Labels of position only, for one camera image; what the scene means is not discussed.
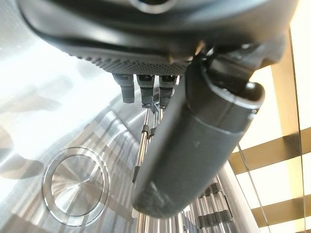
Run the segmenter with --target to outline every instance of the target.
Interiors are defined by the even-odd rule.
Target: metal rod
[[[154,129],[155,129],[156,126],[157,126],[157,122],[158,122],[158,112],[155,111],[155,116],[154,116]],[[150,136],[150,137],[149,137],[148,143],[151,142],[151,139],[152,139],[152,138],[153,138],[153,136]]]
[[[214,197],[214,194],[212,194],[212,193],[210,194],[210,199],[212,201],[212,207],[214,209],[214,212],[219,212],[219,208],[217,206],[217,202],[216,202],[216,199]],[[225,233],[225,228],[224,228],[224,225],[222,222],[219,224],[219,227],[220,227],[221,232]]]
[[[149,113],[150,113],[150,109],[148,108],[146,115],[145,115],[144,125],[148,125]],[[144,160],[144,156],[146,153],[146,147],[148,143],[147,141],[148,141],[148,133],[143,131],[141,134],[141,138],[140,138],[140,146],[139,146],[138,159],[136,162],[136,166],[141,166],[142,161]]]
[[[160,233],[160,219],[155,219],[155,233]]]
[[[177,216],[175,217],[175,224],[176,224],[176,233],[183,233],[184,223],[181,213],[178,213]]]
[[[147,112],[146,112],[146,115],[145,115],[145,120],[144,120],[144,125],[148,125],[149,113],[150,113],[150,108],[147,109]]]
[[[145,119],[144,119],[144,125],[148,125],[149,114],[150,114],[150,109],[148,108],[146,111]],[[136,163],[137,166],[141,166],[144,160],[147,146],[148,146],[148,133],[143,131],[141,134],[141,139],[140,139],[140,147],[139,147],[138,159]],[[138,218],[137,218],[136,233],[148,233],[149,232],[149,221],[150,221],[149,216],[139,213]]]
[[[251,173],[250,173],[250,169],[248,168],[248,165],[247,165],[247,163],[246,163],[246,159],[245,159],[244,153],[243,153],[243,151],[242,151],[242,149],[241,149],[241,147],[240,147],[240,144],[239,144],[239,143],[238,143],[237,147],[238,147],[238,149],[239,149],[239,152],[240,152],[241,158],[242,158],[243,163],[244,163],[244,166],[245,166],[245,168],[246,168],[246,171],[247,171],[248,177],[249,177],[249,179],[250,179],[250,181],[251,181],[251,183],[252,183],[253,189],[254,189],[254,191],[255,191],[255,194],[256,194],[257,200],[258,200],[259,205],[260,205],[260,208],[261,208],[262,215],[263,215],[263,217],[264,217],[264,220],[265,220],[265,221],[266,221],[266,223],[267,223],[268,230],[269,230],[269,232],[271,233],[270,226],[269,226],[269,222],[268,222],[268,218],[267,218],[267,216],[266,216],[266,214],[265,214],[265,212],[264,212],[264,210],[263,210],[263,207],[262,207],[262,204],[261,204],[261,201],[260,201],[260,198],[259,198],[259,195],[258,195],[257,189],[256,189],[256,187],[255,187],[255,184],[254,184],[253,178],[252,178]]]
[[[137,218],[136,233],[145,233],[145,215],[140,213]]]
[[[160,108],[158,124],[160,124],[160,122],[162,121],[162,118],[163,118],[163,108]]]

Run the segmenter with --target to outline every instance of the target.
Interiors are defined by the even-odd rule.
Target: circular lid
[[[82,226],[104,209],[109,176],[104,162],[85,148],[69,148],[49,163],[43,179],[44,201],[60,222]]]

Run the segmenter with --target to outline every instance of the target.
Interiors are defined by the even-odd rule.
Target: stainless steel surface
[[[94,169],[85,174],[83,165]],[[52,177],[51,190],[56,206],[73,216],[89,213],[98,204],[102,188],[103,178],[99,167],[93,160],[83,156],[64,160]]]

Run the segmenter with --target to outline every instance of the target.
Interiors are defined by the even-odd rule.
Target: black plastic housing
[[[132,205],[149,216],[171,217],[201,195],[263,103],[260,84],[234,96],[203,67],[198,58],[189,66],[139,170]]]

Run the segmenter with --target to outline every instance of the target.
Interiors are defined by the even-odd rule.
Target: chrome rod
[[[181,213],[178,213],[177,216],[175,217],[175,225],[176,225],[176,233],[184,232],[183,217]]]
[[[162,121],[162,118],[163,118],[163,108],[160,108],[158,124],[160,124],[160,122]]]

